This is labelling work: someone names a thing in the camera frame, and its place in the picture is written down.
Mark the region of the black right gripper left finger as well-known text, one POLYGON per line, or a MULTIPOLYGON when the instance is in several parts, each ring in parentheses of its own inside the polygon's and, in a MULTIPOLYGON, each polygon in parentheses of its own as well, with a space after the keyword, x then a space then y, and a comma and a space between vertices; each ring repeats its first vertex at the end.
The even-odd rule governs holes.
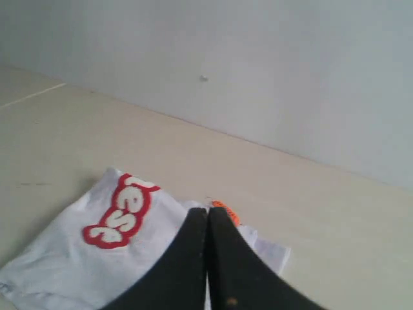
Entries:
POLYGON ((189 210, 176 237, 154 266, 105 309, 204 309, 207 212, 189 210))

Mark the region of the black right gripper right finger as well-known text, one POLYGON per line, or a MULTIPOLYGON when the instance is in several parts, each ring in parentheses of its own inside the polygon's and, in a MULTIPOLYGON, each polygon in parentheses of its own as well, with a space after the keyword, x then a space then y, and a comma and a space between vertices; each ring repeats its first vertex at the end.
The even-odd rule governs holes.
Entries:
POLYGON ((222 207, 208 212, 206 269, 212 309, 322 309, 274 273, 222 207))

